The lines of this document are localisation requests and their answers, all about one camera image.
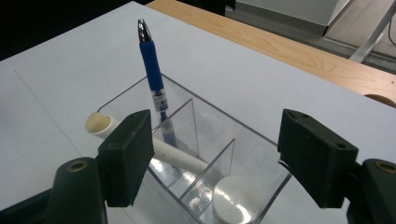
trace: white table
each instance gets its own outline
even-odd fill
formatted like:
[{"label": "white table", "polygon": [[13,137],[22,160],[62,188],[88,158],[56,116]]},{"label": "white table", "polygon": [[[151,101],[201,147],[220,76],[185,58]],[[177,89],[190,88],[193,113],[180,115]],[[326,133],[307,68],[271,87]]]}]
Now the white table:
[{"label": "white table", "polygon": [[[0,62],[1,210],[49,189],[64,162],[97,154],[101,140],[84,123],[145,75],[141,18],[164,74],[258,133],[277,141],[282,109],[294,109],[358,147],[359,162],[396,161],[395,109],[131,3]],[[345,208],[318,209],[293,178],[264,221],[347,223]],[[135,218],[122,209],[107,212],[110,223]]]}]

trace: wooden table edge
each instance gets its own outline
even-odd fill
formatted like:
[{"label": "wooden table edge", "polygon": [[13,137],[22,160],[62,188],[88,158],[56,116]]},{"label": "wooden table edge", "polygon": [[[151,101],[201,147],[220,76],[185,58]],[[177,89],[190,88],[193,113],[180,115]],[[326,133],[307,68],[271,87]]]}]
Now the wooden table edge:
[{"label": "wooden table edge", "polygon": [[236,44],[396,107],[396,76],[175,0],[146,5]]}]

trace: blue pen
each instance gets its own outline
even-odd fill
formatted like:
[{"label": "blue pen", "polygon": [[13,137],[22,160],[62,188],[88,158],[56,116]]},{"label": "blue pen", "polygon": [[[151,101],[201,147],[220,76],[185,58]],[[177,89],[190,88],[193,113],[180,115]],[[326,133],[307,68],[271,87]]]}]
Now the blue pen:
[{"label": "blue pen", "polygon": [[166,111],[168,110],[168,102],[166,100],[165,89],[163,87],[163,78],[158,65],[157,53],[155,51],[155,45],[152,41],[149,28],[147,27],[144,20],[138,20],[137,30],[139,34],[139,47],[142,53],[143,61],[146,67],[146,73],[148,77],[148,84],[151,90],[152,100],[155,105],[155,110],[159,117],[160,123],[166,121],[163,124],[163,141],[167,144],[177,147],[177,140],[173,129],[171,120],[168,118]]}]

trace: floor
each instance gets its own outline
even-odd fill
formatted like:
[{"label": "floor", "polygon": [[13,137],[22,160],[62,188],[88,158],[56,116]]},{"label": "floor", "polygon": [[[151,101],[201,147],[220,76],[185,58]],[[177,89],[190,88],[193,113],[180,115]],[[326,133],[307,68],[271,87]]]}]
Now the floor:
[{"label": "floor", "polygon": [[[226,17],[349,58],[370,36],[392,1],[352,0],[325,36],[322,26],[241,3],[236,3],[235,10],[227,10]],[[396,46],[389,41],[388,27],[383,34],[363,63],[396,75]],[[391,36],[396,40],[396,22]]]}]

